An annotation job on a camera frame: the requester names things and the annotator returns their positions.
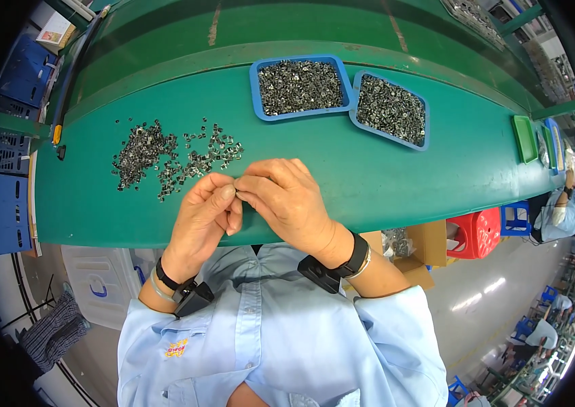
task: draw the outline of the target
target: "factory floor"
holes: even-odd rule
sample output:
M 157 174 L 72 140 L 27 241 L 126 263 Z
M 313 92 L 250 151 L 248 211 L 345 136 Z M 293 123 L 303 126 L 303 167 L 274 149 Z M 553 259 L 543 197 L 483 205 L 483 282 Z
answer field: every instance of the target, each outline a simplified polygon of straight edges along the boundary
M 500 367 L 499 354 L 516 322 L 554 279 L 570 240 L 534 247 L 521 238 L 501 242 L 482 260 L 461 260 L 433 270 L 435 287 L 426 291 L 439 343 L 451 382 L 458 375 L 466 384 L 486 366 Z M 52 289 L 61 292 L 67 280 L 57 245 L 42 245 L 43 256 L 23 256 L 25 274 L 35 299 Z M 116 406 L 117 342 L 120 332 L 93 325 L 64 356 L 64 362 L 86 391 L 103 407 Z

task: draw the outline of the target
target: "chair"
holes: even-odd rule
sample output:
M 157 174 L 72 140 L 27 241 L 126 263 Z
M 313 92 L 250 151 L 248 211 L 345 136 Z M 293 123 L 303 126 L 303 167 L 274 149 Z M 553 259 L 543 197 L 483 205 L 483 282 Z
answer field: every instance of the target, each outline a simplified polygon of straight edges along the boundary
M 507 220 L 506 209 L 514 209 L 514 219 Z M 525 209 L 525 219 L 518 218 L 518 210 Z M 526 200 L 514 202 L 500 207 L 500 235 L 501 236 L 529 236 L 532 225 L 528 222 L 529 205 Z
M 534 331 L 535 326 L 536 322 L 524 316 L 516 323 L 516 334 L 514 335 L 514 339 L 524 342 L 525 340 L 522 339 L 522 337 L 525 336 L 527 338 Z
M 484 258 L 500 242 L 500 208 L 480 210 L 472 214 L 455 216 L 446 222 L 459 226 L 455 240 L 458 250 L 446 250 L 446 256 L 456 258 Z
M 552 304 L 552 302 L 557 297 L 557 294 L 559 294 L 559 292 L 556 288 L 546 285 L 544 292 L 541 293 L 541 302 L 543 303 L 549 301 Z
M 457 398 L 455 396 L 455 394 L 460 393 L 458 391 L 458 389 L 462 389 L 462 391 L 464 392 L 464 395 L 460 394 L 460 396 L 461 396 L 460 398 Z M 455 381 L 451 385 L 449 385 L 449 387 L 448 387 L 448 403 L 451 406 L 454 406 L 455 404 L 459 403 L 460 400 L 462 400 L 468 394 L 469 394 L 469 390 L 466 388 L 466 386 L 464 386 L 464 384 L 462 383 L 460 378 L 458 378 L 457 375 L 455 375 Z

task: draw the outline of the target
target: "bracelet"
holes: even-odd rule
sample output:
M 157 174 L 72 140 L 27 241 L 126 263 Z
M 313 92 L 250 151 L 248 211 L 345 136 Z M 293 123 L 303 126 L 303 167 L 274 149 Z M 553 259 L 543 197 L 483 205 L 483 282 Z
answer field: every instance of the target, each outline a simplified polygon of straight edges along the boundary
M 354 279 L 357 276 L 359 276 L 360 274 L 362 274 L 365 271 L 365 268 L 367 268 L 367 266 L 369 265 L 369 263 L 371 263 L 371 247 L 367 248 L 367 257 L 365 259 L 365 265 L 360 269 L 359 272 L 357 272 L 356 274 L 350 275 L 346 278 L 346 280 L 350 280 L 350 279 Z
M 156 274 L 156 273 L 152 272 L 152 275 L 149 276 L 149 279 L 152 281 L 152 287 L 154 287 L 154 291 L 156 291 L 156 293 L 159 295 L 159 297 L 161 297 L 163 299 L 167 299 L 168 301 L 175 302 L 175 300 L 172 299 L 172 297 L 170 297 L 166 293 L 162 292 L 161 289 L 159 289 L 159 286 L 156 285 L 156 281 L 154 281 L 154 274 Z

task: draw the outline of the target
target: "blue tray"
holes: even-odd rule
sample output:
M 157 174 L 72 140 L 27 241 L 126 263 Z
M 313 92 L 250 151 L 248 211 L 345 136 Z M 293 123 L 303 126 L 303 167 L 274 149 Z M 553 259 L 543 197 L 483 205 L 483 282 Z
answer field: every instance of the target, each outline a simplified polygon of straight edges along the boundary
M 315 110 L 305 110 L 296 113 L 284 113 L 282 115 L 267 116 L 263 111 L 263 102 L 260 99 L 260 85 L 258 83 L 258 71 L 261 68 L 265 68 L 269 65 L 274 65 L 280 61 L 312 61 L 312 62 L 329 62 L 335 68 L 337 76 L 341 82 L 341 102 L 342 106 L 339 108 L 329 108 L 329 109 L 315 109 Z M 276 120 L 283 120 L 286 118 L 302 117 L 302 116 L 312 116 L 312 115 L 323 115 L 324 113 L 335 113 L 339 111 L 348 111 L 351 109 L 351 82 L 349 81 L 349 76 L 346 74 L 346 69 L 344 68 L 344 63 L 341 59 L 335 55 L 330 54 L 313 54 L 313 55 L 295 55 L 292 57 L 282 57 L 282 58 L 267 58 L 261 59 L 260 61 L 255 61 L 251 68 L 249 68 L 249 79 L 251 81 L 251 98 L 254 103 L 254 112 L 261 120 L 267 122 L 273 122 Z
M 555 175 L 566 173 L 566 156 L 564 154 L 564 141 L 561 138 L 559 125 L 553 118 L 546 118 L 544 125 L 550 130 L 550 138 L 557 157 L 557 167 L 552 168 Z
M 369 75 L 369 76 L 377 77 L 379 79 L 384 79 L 385 81 L 388 81 L 392 85 L 400 86 L 403 89 L 405 89 L 406 91 L 415 95 L 417 98 L 419 98 L 421 103 L 423 103 L 423 107 L 426 110 L 426 124 L 424 126 L 426 134 L 425 134 L 425 137 L 423 138 L 423 145 L 421 147 L 416 145 L 416 144 L 412 144 L 411 142 L 407 142 L 403 139 L 400 139 L 396 136 L 393 136 L 389 133 L 381 132 L 380 130 L 376 130 L 373 127 L 366 126 L 366 125 L 364 125 L 358 121 L 357 110 L 358 110 L 358 101 L 360 100 L 360 83 L 362 82 L 364 75 Z M 349 117 L 351 118 L 351 121 L 353 122 L 353 124 L 355 124 L 356 126 L 358 126 L 359 128 L 361 128 L 363 130 L 366 130 L 367 132 L 372 132 L 374 134 L 381 135 L 382 137 L 384 137 L 386 139 L 390 139 L 391 141 L 398 142 L 400 144 L 403 144 L 406 147 L 409 147 L 410 149 L 414 149 L 417 151 L 425 151 L 428 149 L 428 142 L 430 141 L 430 107 L 428 106 L 428 102 L 426 102 L 426 100 L 423 99 L 423 97 L 421 95 L 419 95 L 413 91 L 410 91 L 405 86 L 402 86 L 402 85 L 400 85 L 400 84 L 398 84 L 398 83 L 396 83 L 396 82 L 394 82 L 394 81 L 392 81 L 392 80 L 390 80 L 384 76 L 374 74 L 373 72 L 368 71 L 368 70 L 358 71 L 358 73 L 355 75 L 355 78 L 353 79 L 353 102 L 351 104 L 351 110 L 349 110 Z

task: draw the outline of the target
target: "green tray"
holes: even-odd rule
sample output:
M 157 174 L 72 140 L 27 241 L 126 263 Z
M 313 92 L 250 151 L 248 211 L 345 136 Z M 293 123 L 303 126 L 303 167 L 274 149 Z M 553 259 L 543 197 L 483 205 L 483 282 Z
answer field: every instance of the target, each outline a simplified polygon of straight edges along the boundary
M 514 135 L 518 144 L 518 153 L 521 161 L 529 164 L 538 158 L 538 148 L 536 147 L 535 133 L 532 122 L 527 116 L 513 116 Z
M 550 168 L 557 168 L 557 152 L 555 151 L 555 143 L 552 142 L 552 134 L 550 129 L 541 126 L 543 131 L 543 138 L 545 140 L 545 147 L 548 149 L 548 157 L 550 158 Z

